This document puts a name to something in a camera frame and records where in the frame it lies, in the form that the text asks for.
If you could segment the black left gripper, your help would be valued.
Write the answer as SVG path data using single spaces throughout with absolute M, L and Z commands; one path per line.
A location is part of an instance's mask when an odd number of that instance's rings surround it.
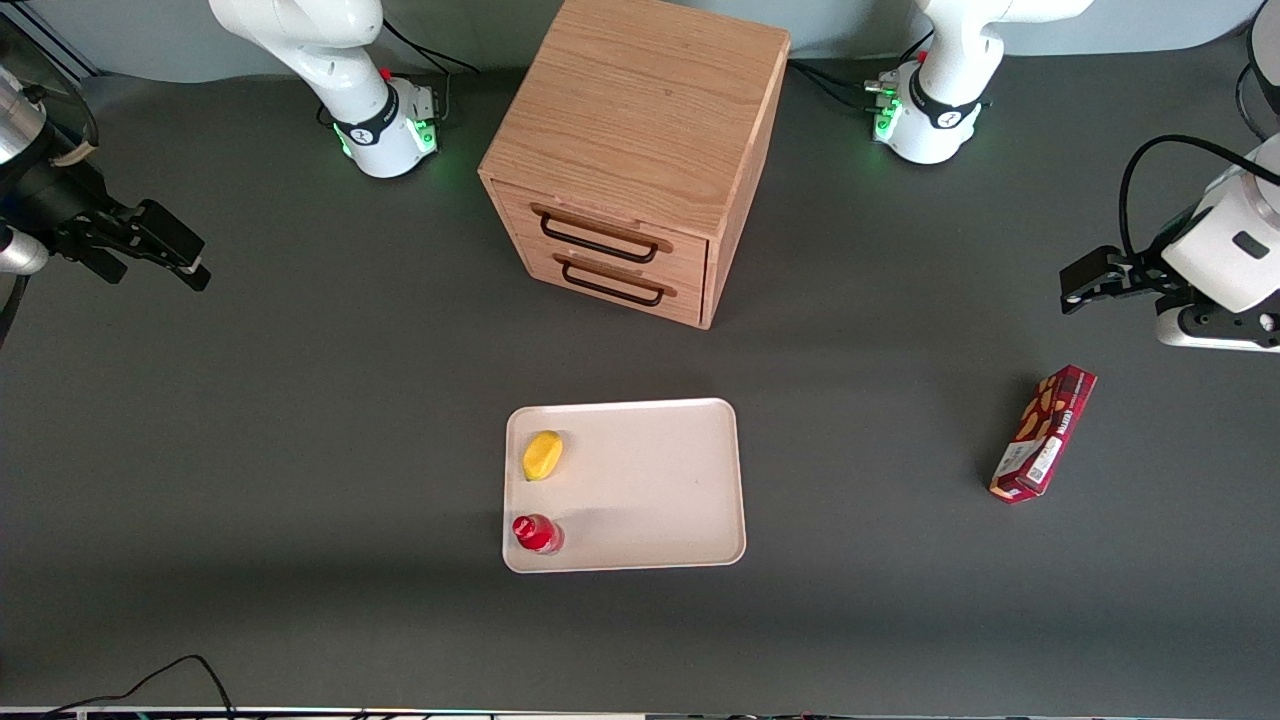
M 1196 291 L 1164 258 L 1172 242 L 1152 242 L 1138 251 L 1103 245 L 1059 272 L 1062 315 L 1078 313 L 1106 299 L 1133 299 L 1155 293 L 1160 304 L 1192 304 Z

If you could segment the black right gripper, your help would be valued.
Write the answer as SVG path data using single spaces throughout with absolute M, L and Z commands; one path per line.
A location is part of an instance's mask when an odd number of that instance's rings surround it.
M 134 209 L 115 200 L 90 164 L 54 167 L 31 146 L 3 164 L 3 219 L 41 241 L 51 255 L 78 263 L 118 284 L 127 264 L 113 251 L 133 237 L 134 256 L 156 264 L 196 292 L 207 288 L 204 240 L 160 202 L 145 199 Z

